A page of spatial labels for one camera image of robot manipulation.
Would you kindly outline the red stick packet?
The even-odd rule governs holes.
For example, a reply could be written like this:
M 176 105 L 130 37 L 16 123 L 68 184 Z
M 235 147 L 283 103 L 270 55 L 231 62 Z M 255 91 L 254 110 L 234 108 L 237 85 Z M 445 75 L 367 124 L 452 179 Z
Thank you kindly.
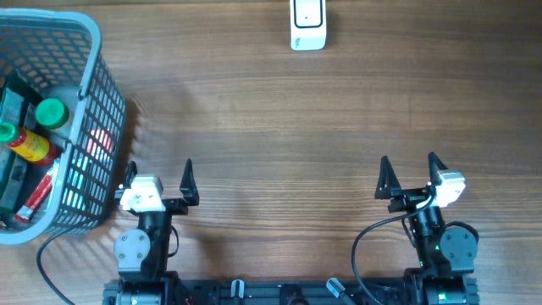
M 29 223 L 38 208 L 43 204 L 52 190 L 53 173 L 47 171 L 36 189 L 26 200 L 25 205 L 19 209 L 14 218 L 21 223 Z

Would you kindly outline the teal tissue packet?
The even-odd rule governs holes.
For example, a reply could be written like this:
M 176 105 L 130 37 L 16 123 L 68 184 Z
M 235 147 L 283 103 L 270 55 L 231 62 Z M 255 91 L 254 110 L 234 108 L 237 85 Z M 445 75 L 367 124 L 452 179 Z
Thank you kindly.
M 65 190 L 63 199 L 63 204 L 68 207 L 80 210 L 86 208 L 82 192 L 84 189 L 85 173 L 89 169 L 90 162 L 87 157 L 79 157 L 76 161 L 72 162 L 74 168 L 69 171 L 67 179 L 68 188 Z

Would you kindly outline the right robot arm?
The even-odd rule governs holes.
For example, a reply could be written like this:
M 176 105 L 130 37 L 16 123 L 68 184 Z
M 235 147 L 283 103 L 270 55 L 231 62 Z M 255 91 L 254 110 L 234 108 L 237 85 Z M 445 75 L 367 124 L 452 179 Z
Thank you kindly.
M 442 208 L 454 203 L 466 188 L 466 179 L 448 169 L 435 153 L 428 155 L 429 182 L 404 189 L 388 157 L 380 161 L 374 197 L 390 200 L 390 213 L 407 214 L 403 226 L 416 249 L 419 266 L 406 269 L 402 277 L 401 304 L 479 304 L 474 271 L 478 232 L 460 221 L 445 222 Z

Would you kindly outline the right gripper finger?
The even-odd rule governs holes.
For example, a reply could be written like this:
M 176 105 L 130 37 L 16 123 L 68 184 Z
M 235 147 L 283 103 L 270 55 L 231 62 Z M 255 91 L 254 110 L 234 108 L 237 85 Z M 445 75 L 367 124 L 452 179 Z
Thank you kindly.
M 374 193 L 375 199 L 391 199 L 401 194 L 401 184 L 398 181 L 395 171 L 388 156 L 380 159 L 379 178 Z
M 435 152 L 428 154 L 429 161 L 429 178 L 432 184 L 437 183 L 437 173 L 440 170 L 448 170 L 448 167 L 438 158 Z

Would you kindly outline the red sauce bottle green cap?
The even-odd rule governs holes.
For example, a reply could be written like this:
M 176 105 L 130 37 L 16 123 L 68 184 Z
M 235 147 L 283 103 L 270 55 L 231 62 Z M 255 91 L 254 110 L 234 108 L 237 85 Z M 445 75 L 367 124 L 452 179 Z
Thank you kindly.
M 50 166 L 60 156 L 59 150 L 46 137 L 13 123 L 1 123 L 1 142 L 27 162 Z

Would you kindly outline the dark green box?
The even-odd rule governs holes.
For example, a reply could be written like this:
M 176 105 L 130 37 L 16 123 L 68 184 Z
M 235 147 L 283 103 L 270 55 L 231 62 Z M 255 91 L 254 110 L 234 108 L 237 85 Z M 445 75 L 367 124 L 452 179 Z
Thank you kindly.
M 1 90 L 1 214 L 13 213 L 27 173 L 27 161 L 8 144 L 22 135 L 19 127 L 36 128 L 35 110 L 41 96 L 14 71 Z

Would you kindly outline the clear jar green lid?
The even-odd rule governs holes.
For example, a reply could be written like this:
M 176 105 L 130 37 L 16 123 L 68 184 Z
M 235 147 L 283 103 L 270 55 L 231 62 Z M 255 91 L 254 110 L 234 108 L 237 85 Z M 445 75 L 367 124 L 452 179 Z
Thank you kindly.
M 61 100 L 47 98 L 36 107 L 36 121 L 48 130 L 62 130 L 72 125 L 73 113 Z

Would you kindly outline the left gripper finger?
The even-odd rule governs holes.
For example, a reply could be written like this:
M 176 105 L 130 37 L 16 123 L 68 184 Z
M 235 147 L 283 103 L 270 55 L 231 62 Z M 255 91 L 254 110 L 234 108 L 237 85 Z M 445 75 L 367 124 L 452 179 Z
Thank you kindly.
M 185 162 L 185 168 L 180 182 L 180 192 L 186 206 L 199 205 L 200 196 L 197 190 L 192 161 L 190 158 L 188 158 Z
M 120 188 L 122 190 L 124 189 L 130 189 L 130 186 L 131 186 L 131 183 L 133 181 L 133 179 L 136 177 L 137 175 L 137 167 L 136 167 L 136 162 L 135 161 L 130 161 L 129 164 L 128 164 L 128 167 L 125 171 L 125 174 L 124 174 L 124 178 L 123 178 L 123 181 L 120 185 Z

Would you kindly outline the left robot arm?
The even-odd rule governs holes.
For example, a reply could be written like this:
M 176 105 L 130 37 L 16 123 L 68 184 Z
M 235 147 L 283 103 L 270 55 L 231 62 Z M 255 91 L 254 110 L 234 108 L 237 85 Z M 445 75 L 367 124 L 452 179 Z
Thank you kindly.
M 141 175 L 130 162 L 114 199 L 138 218 L 138 225 L 116 240 L 113 254 L 118 262 L 119 280 L 104 286 L 104 304 L 192 304 L 189 290 L 177 272 L 169 271 L 168 260 L 177 252 L 169 250 L 170 237 L 178 231 L 175 215 L 187 215 L 199 204 L 192 161 L 187 159 L 180 182 L 180 196 L 163 198 L 163 184 L 157 175 Z

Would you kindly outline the red white snack packet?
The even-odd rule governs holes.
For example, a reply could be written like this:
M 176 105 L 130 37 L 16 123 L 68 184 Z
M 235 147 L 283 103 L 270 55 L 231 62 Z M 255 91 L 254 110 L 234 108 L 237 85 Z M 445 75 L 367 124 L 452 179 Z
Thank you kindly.
M 113 141 L 104 130 L 91 130 L 86 151 L 94 158 L 106 158 L 113 152 Z

